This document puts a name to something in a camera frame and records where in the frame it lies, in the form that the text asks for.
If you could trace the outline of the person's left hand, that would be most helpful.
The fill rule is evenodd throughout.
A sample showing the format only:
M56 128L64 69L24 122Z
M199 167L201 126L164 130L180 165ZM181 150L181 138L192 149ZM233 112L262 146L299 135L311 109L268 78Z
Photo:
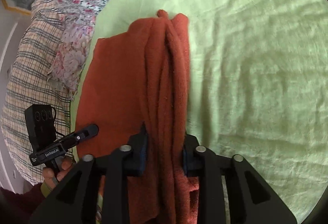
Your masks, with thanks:
M44 183L53 190L57 184L63 180L68 172L73 168L74 160L71 157L64 157L61 163L61 171L55 175L51 168L43 168L42 175L44 177Z

